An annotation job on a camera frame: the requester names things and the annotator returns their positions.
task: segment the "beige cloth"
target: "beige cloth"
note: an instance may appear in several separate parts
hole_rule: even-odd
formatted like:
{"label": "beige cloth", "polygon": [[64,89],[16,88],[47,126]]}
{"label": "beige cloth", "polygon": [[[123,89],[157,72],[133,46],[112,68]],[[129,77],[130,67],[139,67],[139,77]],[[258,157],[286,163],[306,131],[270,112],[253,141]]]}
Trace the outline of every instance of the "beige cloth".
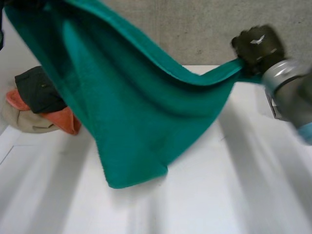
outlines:
{"label": "beige cloth", "polygon": [[34,114],[32,111],[19,111],[7,101],[5,101],[1,114],[8,124],[25,133],[47,133],[59,129],[46,118]]}

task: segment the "green towel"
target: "green towel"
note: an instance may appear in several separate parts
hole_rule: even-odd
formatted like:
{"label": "green towel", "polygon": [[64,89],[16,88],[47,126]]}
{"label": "green towel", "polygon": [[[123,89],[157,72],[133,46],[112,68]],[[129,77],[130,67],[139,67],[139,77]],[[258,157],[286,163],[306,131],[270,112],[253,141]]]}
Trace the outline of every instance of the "green towel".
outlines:
{"label": "green towel", "polygon": [[202,76],[189,72],[97,0],[48,0],[40,11],[6,13],[95,138],[112,188],[165,175],[245,80],[239,60]]}

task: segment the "fabric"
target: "fabric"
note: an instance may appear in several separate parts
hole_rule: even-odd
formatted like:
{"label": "fabric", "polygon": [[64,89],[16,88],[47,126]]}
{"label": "fabric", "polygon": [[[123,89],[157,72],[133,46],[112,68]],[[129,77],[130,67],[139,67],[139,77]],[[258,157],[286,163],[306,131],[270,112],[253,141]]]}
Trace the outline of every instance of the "fabric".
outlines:
{"label": "fabric", "polygon": [[[30,110],[27,104],[21,99],[17,89],[8,92],[6,94],[6,100],[20,111]],[[65,107],[61,111],[42,113],[41,116],[58,126],[64,132],[72,135],[77,135],[81,128],[80,121],[74,116],[74,113],[71,109],[69,109],[69,107]]]}
{"label": "fabric", "polygon": [[59,129],[48,119],[32,111],[20,111],[7,101],[3,105],[1,114],[9,125],[25,133],[48,133]]}
{"label": "fabric", "polygon": [[15,77],[22,100],[36,113],[60,111],[67,105],[41,66]]}
{"label": "fabric", "polygon": [[29,106],[21,99],[18,90],[11,90],[6,93],[6,101],[20,111],[30,111]]}
{"label": "fabric", "polygon": [[189,72],[97,0],[6,13],[95,138],[113,188],[165,175],[217,118],[234,83],[248,80],[240,60]]}

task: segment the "white surface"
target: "white surface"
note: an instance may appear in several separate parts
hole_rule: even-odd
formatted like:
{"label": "white surface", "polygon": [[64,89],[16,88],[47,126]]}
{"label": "white surface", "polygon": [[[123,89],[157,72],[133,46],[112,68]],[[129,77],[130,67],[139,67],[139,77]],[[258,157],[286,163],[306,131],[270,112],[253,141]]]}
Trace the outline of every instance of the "white surface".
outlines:
{"label": "white surface", "polygon": [[265,102],[261,88],[237,84],[166,177],[121,190],[107,186],[86,130],[9,127],[0,139],[0,233],[311,234],[312,151],[286,123],[259,113]]}
{"label": "white surface", "polygon": [[[4,30],[4,48],[0,52],[0,110],[6,92],[15,86],[14,77],[39,64],[14,27],[11,26],[5,14],[3,14],[2,28]],[[0,115],[0,134],[6,125]]]}

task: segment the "gray wall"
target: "gray wall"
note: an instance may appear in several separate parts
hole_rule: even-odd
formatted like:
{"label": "gray wall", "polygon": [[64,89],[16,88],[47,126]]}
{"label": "gray wall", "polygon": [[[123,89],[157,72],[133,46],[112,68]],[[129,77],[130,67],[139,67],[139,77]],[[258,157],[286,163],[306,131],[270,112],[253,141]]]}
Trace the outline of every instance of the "gray wall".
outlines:
{"label": "gray wall", "polygon": [[271,23],[289,55],[312,62],[312,0],[103,0],[178,62],[218,65],[234,58],[240,31]]}

